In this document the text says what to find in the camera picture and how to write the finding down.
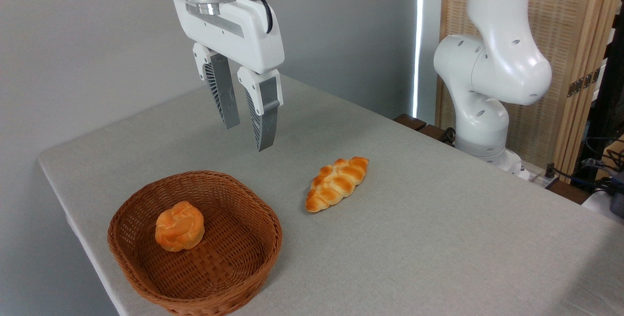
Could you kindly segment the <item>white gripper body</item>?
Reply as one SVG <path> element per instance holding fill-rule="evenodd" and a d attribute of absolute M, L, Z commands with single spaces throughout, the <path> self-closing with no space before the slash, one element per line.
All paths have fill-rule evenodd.
<path fill-rule="evenodd" d="M 181 28 L 193 41 L 258 74 L 285 60 L 274 12 L 261 0 L 173 0 Z"/>

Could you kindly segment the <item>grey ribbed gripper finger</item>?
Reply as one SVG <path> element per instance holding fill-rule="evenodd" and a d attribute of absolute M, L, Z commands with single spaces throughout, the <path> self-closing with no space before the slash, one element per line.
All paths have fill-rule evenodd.
<path fill-rule="evenodd" d="M 274 143 L 278 108 L 283 105 L 281 74 L 277 69 L 258 74 L 242 66 L 237 78 L 245 88 L 257 149 L 263 151 Z"/>
<path fill-rule="evenodd" d="M 207 82 L 225 127 L 240 124 L 229 60 L 222 54 L 196 42 L 193 54 L 200 79 Z"/>

